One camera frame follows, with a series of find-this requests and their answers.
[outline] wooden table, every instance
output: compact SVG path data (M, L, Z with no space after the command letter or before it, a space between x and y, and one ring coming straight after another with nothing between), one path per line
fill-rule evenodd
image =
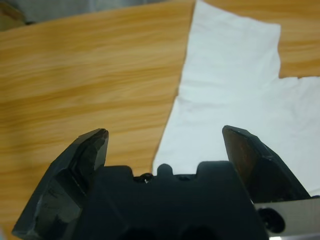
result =
M320 75L318 0L212 0L282 25L281 77ZM80 15L0 33L0 225L10 231L49 164L109 130L107 165L149 172L186 55L194 2Z

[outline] gray floor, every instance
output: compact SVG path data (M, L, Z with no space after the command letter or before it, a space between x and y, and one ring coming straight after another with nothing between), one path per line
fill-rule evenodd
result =
M118 9L165 0L4 0L18 8L27 22L45 22L53 19Z

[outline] wood grain surface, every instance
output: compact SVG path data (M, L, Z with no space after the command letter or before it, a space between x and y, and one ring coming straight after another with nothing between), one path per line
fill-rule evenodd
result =
M282 25L281 77L320 76L318 0L212 0ZM107 165L149 172L186 56L194 1L85 14L0 33L0 225L7 239L49 164L109 130Z

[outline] white cloth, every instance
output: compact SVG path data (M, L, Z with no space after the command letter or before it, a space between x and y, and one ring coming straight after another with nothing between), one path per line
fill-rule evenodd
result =
M195 174L228 160L222 128L246 129L320 194L320 78L279 79L281 27L195 5L178 96L153 162Z

